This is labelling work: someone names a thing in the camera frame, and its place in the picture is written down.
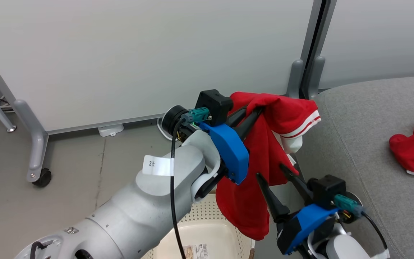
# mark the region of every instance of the gray floor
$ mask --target gray floor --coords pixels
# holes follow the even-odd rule
[[[39,189],[25,181],[30,136],[15,114],[9,118],[18,129],[6,133],[0,122],[0,258],[13,258],[32,241],[81,220],[135,179],[145,154],[170,151],[170,142],[150,122],[115,137],[100,137],[96,129],[54,135],[44,162],[52,181]],[[302,205],[291,185],[273,190],[291,210]],[[269,235],[256,244],[255,258],[282,257],[272,223]]]

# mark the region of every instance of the caster wheel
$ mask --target caster wheel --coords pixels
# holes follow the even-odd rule
[[[32,184],[36,185],[37,187],[46,187],[52,179],[52,174],[48,168],[41,169],[41,175],[36,182],[32,182]]]

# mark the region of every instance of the teal connector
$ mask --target teal connector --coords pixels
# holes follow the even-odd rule
[[[346,196],[343,195],[335,195],[335,200],[333,201],[335,203],[335,206],[342,210],[347,210],[350,213],[354,214],[357,218],[362,217],[362,212],[365,211],[365,209],[359,205],[355,200],[352,200]]]
[[[189,110],[189,112],[181,115],[185,119],[185,123],[202,122],[208,120],[209,110],[205,107]]]

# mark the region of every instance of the barcode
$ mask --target barcode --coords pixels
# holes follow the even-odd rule
[[[208,259],[207,244],[202,244],[202,253],[204,254],[204,259]]]

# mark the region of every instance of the floor seam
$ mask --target floor seam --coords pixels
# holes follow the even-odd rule
[[[102,185],[102,169],[103,169],[103,161],[105,160],[105,147],[106,147],[106,138],[105,138],[105,142],[103,143],[102,163],[100,164],[100,172],[98,173],[97,195],[95,195],[95,209],[97,209],[98,196],[100,195],[100,188]]]

